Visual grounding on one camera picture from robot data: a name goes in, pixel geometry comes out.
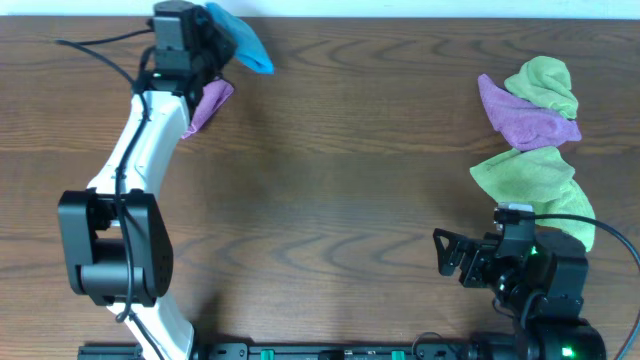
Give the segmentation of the blue cloth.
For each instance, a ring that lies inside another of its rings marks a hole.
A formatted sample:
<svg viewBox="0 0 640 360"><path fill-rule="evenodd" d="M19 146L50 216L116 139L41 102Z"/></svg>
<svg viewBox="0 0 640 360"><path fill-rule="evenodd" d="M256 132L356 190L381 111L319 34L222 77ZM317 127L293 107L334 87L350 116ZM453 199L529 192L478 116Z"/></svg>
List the blue cloth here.
<svg viewBox="0 0 640 360"><path fill-rule="evenodd" d="M255 31L243 20L219 4L209 2L206 8L214 21L224 28L236 43L234 57L258 74L273 75L274 65Z"/></svg>

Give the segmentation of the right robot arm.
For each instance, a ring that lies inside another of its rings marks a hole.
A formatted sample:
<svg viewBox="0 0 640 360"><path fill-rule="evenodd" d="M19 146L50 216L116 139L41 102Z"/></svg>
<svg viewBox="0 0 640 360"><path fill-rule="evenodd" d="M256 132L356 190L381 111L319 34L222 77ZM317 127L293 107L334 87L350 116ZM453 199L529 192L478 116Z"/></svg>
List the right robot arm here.
<svg viewBox="0 0 640 360"><path fill-rule="evenodd" d="M513 334L480 332L462 359L604 359L599 332L581 318L589 271L584 244L560 230L539 232L529 205L502 204L497 232L481 239L437 228L438 271L465 288L488 288L504 306Z"/></svg>

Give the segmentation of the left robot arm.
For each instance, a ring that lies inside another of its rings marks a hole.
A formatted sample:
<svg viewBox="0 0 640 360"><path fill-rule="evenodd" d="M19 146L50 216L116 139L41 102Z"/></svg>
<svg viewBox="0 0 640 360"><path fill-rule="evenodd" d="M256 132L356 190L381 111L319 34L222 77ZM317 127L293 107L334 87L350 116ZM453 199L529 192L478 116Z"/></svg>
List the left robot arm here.
<svg viewBox="0 0 640 360"><path fill-rule="evenodd" d="M111 311L138 340L136 359L194 359L194 326L169 291L173 248L157 198L204 87L234 55L234 40L188 1L155 4L154 45L140 58L131 110L109 159L86 189L66 191L58 222L71 289Z"/></svg>

